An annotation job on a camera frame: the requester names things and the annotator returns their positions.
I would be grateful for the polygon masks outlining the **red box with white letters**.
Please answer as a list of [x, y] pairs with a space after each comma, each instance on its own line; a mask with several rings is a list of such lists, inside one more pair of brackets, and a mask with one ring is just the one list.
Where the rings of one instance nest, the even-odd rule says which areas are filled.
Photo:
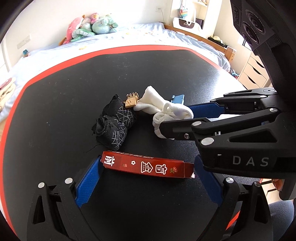
[[195, 178], [194, 165], [181, 160], [104, 151], [100, 159], [107, 169], [168, 178]]

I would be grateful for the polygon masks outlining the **black red-edged table mat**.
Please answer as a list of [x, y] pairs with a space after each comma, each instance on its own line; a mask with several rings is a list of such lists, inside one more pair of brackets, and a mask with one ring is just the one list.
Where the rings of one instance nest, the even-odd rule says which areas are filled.
[[[69, 67], [58, 65], [29, 84], [6, 121], [3, 187], [7, 216], [20, 240], [40, 182], [57, 186], [104, 151], [193, 162], [193, 141], [158, 137], [153, 116], [122, 108], [103, 112], [115, 95], [126, 99], [153, 87], [185, 105], [208, 102], [243, 85], [188, 50], [105, 51]], [[197, 178], [166, 178], [104, 169], [81, 211], [101, 240], [196, 240], [217, 205]]]

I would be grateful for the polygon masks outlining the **pink plush toy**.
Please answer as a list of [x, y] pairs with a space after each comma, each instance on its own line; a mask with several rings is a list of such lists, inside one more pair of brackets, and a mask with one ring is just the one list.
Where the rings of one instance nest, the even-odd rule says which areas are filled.
[[75, 18], [69, 24], [66, 32], [66, 37], [60, 42], [60, 45], [67, 44], [72, 40], [72, 33], [80, 27], [82, 21], [83, 21], [83, 18], [80, 16]]

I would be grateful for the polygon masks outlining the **white sock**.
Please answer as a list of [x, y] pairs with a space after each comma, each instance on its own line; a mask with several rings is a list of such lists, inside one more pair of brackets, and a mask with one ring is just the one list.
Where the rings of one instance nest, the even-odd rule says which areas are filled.
[[133, 110], [153, 115], [152, 125], [154, 133], [159, 138], [166, 138], [159, 130], [162, 122], [187, 120], [194, 117], [189, 107], [181, 103], [171, 103], [165, 100], [152, 86], [148, 86], [145, 89], [144, 95], [139, 99], [136, 106], [133, 107]]

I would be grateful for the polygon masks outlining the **striped green plush toy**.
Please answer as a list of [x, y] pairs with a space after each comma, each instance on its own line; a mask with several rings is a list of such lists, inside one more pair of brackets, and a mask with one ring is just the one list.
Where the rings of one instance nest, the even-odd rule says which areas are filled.
[[90, 23], [85, 23], [82, 25], [81, 28], [78, 28], [76, 30], [74, 30], [72, 32], [72, 39], [70, 42], [76, 42], [79, 41], [83, 38], [87, 38], [87, 37], [93, 37], [94, 35], [96, 35], [93, 31], [92, 31], [92, 25]]

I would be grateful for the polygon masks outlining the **blue binder clip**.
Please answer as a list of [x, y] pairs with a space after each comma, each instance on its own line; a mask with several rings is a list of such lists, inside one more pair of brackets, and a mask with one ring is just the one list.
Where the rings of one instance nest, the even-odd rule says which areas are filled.
[[184, 94], [181, 94], [181, 95], [173, 95], [171, 97], [171, 103], [184, 104], [184, 98], [185, 98], [185, 95]]

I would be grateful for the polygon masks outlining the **bed with blue sheet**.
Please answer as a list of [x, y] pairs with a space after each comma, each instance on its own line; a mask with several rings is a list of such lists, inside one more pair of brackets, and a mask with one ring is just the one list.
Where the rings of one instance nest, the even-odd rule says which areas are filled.
[[134, 45], [169, 45], [191, 48], [224, 70], [230, 70], [230, 62], [214, 47], [191, 36], [165, 29], [162, 23], [139, 24], [120, 29], [115, 33], [95, 35], [77, 42], [57, 46], [50, 45], [29, 52], [5, 75], [14, 83], [14, 90], [1, 107], [1, 120], [5, 120], [24, 85], [43, 71], [66, 60], [99, 50]]

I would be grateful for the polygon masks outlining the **white tote bag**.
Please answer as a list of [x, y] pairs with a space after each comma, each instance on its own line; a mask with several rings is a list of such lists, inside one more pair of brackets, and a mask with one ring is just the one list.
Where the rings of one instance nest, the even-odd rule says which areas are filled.
[[201, 31], [200, 24], [196, 22], [196, 13], [195, 7], [189, 9], [181, 5], [177, 11], [178, 16], [173, 18], [173, 27], [188, 32]]

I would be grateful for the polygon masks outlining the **folded pink beige blankets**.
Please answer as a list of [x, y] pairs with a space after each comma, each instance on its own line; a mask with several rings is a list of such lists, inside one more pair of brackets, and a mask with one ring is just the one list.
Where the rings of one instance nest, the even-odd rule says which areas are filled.
[[5, 102], [8, 100], [8, 98], [11, 96], [12, 92], [15, 89], [15, 84], [12, 81], [12, 78], [7, 79], [2, 85], [1, 85], [1, 92], [0, 92], [0, 111], [3, 110]]

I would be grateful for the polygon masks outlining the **black patterned sock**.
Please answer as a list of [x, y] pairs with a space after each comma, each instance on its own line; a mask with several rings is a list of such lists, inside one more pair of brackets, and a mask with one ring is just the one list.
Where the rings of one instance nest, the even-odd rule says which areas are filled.
[[96, 141], [107, 149], [117, 151], [127, 136], [128, 129], [134, 121], [133, 110], [116, 94], [107, 104], [92, 127]]

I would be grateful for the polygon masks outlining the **wooden clothespin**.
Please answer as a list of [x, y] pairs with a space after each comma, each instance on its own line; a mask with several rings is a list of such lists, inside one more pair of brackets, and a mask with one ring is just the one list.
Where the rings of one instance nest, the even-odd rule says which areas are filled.
[[125, 107], [126, 108], [133, 108], [137, 105], [139, 100], [139, 95], [137, 92], [132, 92], [126, 95]]

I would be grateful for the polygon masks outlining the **white drawer cabinet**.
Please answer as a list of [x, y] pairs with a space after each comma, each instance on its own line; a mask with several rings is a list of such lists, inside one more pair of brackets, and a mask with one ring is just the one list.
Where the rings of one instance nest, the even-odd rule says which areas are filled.
[[272, 87], [271, 80], [262, 60], [259, 56], [254, 55], [253, 52], [240, 73], [238, 81], [246, 89]]

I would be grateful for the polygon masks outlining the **teal plush toy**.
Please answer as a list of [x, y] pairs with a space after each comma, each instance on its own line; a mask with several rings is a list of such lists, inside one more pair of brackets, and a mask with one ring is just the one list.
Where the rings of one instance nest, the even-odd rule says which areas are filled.
[[97, 35], [115, 33], [117, 30], [118, 24], [113, 20], [109, 15], [106, 15], [102, 18], [97, 19], [92, 24], [92, 32]]

